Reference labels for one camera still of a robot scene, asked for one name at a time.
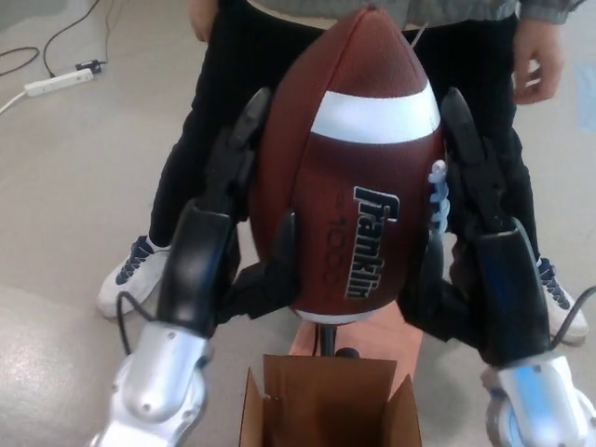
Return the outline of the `person's right hand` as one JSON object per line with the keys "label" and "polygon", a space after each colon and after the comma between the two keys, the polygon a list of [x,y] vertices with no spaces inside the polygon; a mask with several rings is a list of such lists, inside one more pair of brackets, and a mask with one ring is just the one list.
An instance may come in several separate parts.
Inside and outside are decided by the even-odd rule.
{"label": "person's right hand", "polygon": [[190,0],[188,2],[190,23],[198,41],[209,42],[218,11],[218,0]]}

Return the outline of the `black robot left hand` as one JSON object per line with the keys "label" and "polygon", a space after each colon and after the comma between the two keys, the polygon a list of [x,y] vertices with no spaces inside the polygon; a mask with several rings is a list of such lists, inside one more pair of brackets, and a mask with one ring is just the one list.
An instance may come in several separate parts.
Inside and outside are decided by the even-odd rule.
{"label": "black robot left hand", "polygon": [[299,293],[298,225],[286,210],[270,257],[244,270],[237,223],[249,217],[253,150],[272,93],[259,89],[231,128],[222,129],[203,174],[201,194],[181,214],[161,280],[156,317],[209,339],[218,325],[259,318],[292,305]]}

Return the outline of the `person's left hand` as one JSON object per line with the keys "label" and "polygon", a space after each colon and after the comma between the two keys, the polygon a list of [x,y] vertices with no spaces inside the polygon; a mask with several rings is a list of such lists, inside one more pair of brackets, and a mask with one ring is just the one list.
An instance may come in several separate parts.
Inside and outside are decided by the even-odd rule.
{"label": "person's left hand", "polygon": [[522,19],[514,41],[514,98],[518,105],[551,99],[562,78],[562,26]]}

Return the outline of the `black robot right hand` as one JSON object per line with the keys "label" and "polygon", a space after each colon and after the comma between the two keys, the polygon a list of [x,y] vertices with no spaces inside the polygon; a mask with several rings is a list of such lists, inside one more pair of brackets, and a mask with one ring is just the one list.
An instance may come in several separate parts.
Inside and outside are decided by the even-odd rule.
{"label": "black robot right hand", "polygon": [[451,201],[447,229],[461,244],[454,277],[443,279],[441,238],[427,230],[397,303],[414,327],[473,347],[493,368],[509,367],[550,349],[534,252],[523,226],[502,206],[499,162],[457,88],[449,89],[440,114]]}

